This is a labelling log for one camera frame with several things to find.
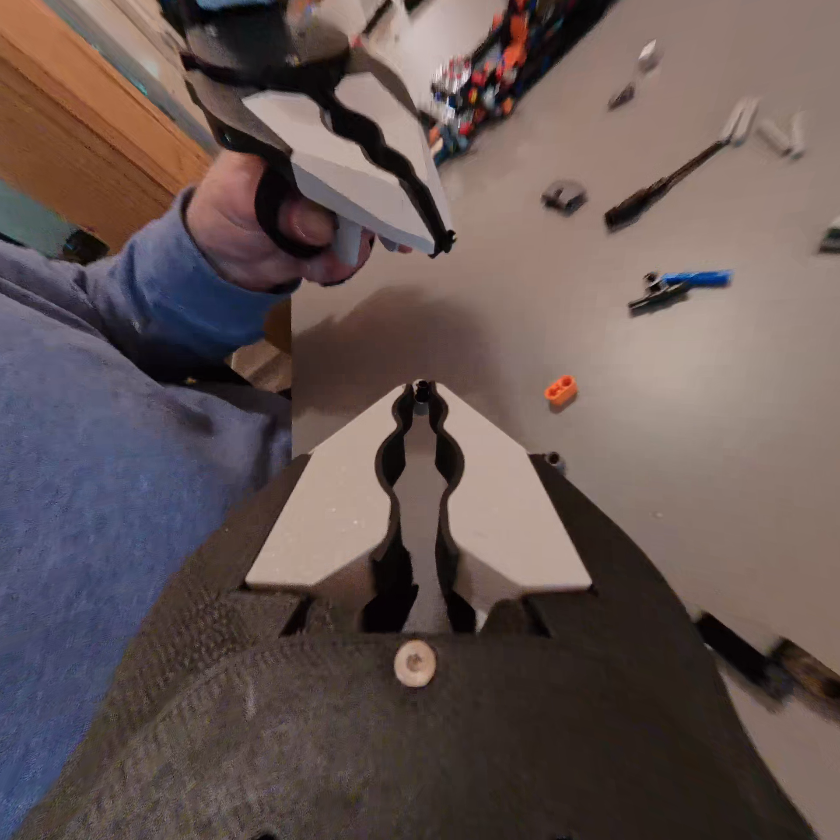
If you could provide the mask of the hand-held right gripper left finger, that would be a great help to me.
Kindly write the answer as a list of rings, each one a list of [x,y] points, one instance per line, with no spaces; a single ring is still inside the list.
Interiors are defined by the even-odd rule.
[[[386,393],[296,459],[295,486],[245,577],[348,611],[364,631],[401,631],[415,603],[395,493],[406,467],[413,385]]]

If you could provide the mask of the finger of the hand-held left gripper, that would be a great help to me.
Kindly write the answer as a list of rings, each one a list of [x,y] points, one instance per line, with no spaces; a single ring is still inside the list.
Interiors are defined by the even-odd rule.
[[[385,221],[387,211],[396,211],[398,221],[405,219],[404,194],[393,176],[378,172],[351,139],[347,113],[338,104],[338,83],[318,98],[266,90],[249,96],[245,106],[290,147],[291,170],[301,194],[337,215],[336,245],[342,260],[350,260],[353,236],[363,228],[390,249],[406,247],[398,240],[400,231]]]
[[[393,176],[404,194],[405,219],[385,213],[399,242],[429,255],[450,252],[456,235],[448,200],[412,97],[396,70],[361,39],[350,42],[338,104],[364,157]]]

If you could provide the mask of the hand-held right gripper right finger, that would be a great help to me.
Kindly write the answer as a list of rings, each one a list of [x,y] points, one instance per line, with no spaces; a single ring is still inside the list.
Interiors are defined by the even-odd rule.
[[[450,621],[485,621],[501,602],[586,592],[592,578],[528,451],[440,383],[427,413],[444,480],[435,538]]]

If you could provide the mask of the person's left forearm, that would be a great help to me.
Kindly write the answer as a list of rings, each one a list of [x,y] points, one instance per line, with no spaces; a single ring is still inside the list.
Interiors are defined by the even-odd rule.
[[[85,268],[77,287],[108,341],[136,364],[166,368],[223,362],[257,342],[279,302],[301,285],[275,272],[265,290],[226,278],[190,232],[194,187],[120,252]]]

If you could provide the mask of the lego car chassis model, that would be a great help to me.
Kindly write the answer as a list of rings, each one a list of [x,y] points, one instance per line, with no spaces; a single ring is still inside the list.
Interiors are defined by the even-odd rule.
[[[432,75],[421,111],[436,166],[466,154],[480,129],[519,101],[602,19],[608,1],[509,1],[485,39]]]

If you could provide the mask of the grey curved lego piece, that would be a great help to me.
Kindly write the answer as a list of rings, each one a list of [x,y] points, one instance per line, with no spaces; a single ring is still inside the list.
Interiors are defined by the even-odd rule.
[[[574,214],[587,201],[583,185],[569,180],[552,182],[541,194],[542,205],[566,216]]]

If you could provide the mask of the long black lego axle piece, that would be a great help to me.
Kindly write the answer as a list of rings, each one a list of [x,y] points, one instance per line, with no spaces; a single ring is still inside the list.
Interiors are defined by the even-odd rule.
[[[659,178],[653,184],[646,186],[629,197],[614,205],[603,215],[605,229],[609,233],[620,230],[635,223],[646,211],[662,199],[675,185],[683,181],[689,174],[704,165],[714,155],[726,149],[730,140],[718,140],[699,152],[687,163],[684,163],[672,173]]]

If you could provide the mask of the blue black lego axle assembly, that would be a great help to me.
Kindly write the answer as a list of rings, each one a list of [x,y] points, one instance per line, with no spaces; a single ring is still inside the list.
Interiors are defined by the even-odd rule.
[[[682,301],[696,288],[728,287],[732,277],[733,271],[730,269],[665,274],[648,272],[644,276],[643,296],[628,302],[626,307],[629,315],[636,317],[646,312],[666,308],[677,301]]]

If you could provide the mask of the black lego rack assembly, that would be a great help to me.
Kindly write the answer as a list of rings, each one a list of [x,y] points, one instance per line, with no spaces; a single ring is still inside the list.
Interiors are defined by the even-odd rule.
[[[785,701],[801,690],[818,702],[838,705],[838,673],[790,639],[780,639],[765,654],[707,612],[699,614],[694,626],[708,648],[773,701]]]

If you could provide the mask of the wooden pillar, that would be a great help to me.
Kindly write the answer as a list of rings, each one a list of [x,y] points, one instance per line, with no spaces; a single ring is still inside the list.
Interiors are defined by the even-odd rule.
[[[1,3],[2,182],[117,250],[211,160],[46,3]]]

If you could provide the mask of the person's blue sweater torso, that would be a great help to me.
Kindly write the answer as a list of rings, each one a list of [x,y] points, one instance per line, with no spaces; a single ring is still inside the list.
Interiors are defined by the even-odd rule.
[[[224,361],[136,364],[86,267],[2,244],[1,792],[10,838],[83,739],[168,578],[291,456],[280,395]]]

